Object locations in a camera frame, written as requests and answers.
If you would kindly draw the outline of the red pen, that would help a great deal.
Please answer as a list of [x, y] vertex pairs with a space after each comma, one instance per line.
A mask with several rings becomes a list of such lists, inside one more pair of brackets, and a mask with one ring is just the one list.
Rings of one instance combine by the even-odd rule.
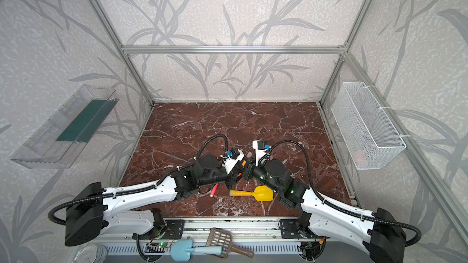
[[216, 185], [213, 186], [213, 188], [212, 188], [212, 190], [211, 190], [211, 192], [210, 192], [210, 197], [214, 197], [214, 196], [215, 196], [216, 190], [217, 190], [218, 186], [219, 186], [218, 184], [216, 184]]

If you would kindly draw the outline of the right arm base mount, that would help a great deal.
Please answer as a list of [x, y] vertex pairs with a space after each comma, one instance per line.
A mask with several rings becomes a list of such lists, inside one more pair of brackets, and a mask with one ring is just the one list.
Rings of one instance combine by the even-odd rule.
[[297, 223], [296, 219], [280, 219], [279, 229], [282, 239], [313, 239], [316, 237]]

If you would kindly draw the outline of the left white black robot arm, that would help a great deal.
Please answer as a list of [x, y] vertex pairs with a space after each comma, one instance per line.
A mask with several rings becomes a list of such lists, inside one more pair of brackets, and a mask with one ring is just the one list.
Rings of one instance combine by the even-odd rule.
[[153, 233], [162, 225], [153, 211], [141, 207], [183, 200], [220, 183], [230, 189], [243, 178], [248, 158], [242, 150], [229, 148], [227, 136], [217, 134], [201, 146], [191, 164], [169, 170], [156, 181], [123, 188], [92, 183], [73, 200], [53, 207], [48, 219], [65, 227], [67, 247], [100, 235]]

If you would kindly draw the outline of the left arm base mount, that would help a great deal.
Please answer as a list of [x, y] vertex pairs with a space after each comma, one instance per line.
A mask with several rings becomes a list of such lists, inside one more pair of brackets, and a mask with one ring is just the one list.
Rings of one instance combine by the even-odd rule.
[[148, 231], [143, 235], [137, 235], [134, 233], [132, 239], [136, 240], [137, 237], [140, 240], [149, 239], [167, 239], [167, 240], [179, 240], [182, 238], [184, 232], [185, 220], [184, 219], [169, 219], [165, 221], [165, 226], [155, 226], [152, 230]]

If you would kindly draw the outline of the orange pen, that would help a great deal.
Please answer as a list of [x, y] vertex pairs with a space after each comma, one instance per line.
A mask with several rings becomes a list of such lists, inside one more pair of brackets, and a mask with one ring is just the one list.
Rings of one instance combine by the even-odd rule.
[[245, 166], [246, 166], [245, 160], [236, 162], [234, 169], [235, 169], [235, 177], [237, 179], [240, 179], [243, 176], [245, 172]]

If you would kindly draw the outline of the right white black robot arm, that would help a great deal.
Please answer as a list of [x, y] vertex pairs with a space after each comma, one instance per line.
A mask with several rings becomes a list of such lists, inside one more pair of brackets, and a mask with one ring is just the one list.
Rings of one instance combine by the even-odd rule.
[[278, 144], [261, 145], [240, 158], [243, 178], [258, 180], [278, 195], [282, 205], [298, 209], [296, 225], [303, 235], [343, 242], [365, 252], [375, 263], [401, 263], [405, 249], [421, 240], [418, 227], [396, 221], [383, 208], [352, 207], [320, 193], [312, 182], [296, 180], [281, 161], [270, 158]]

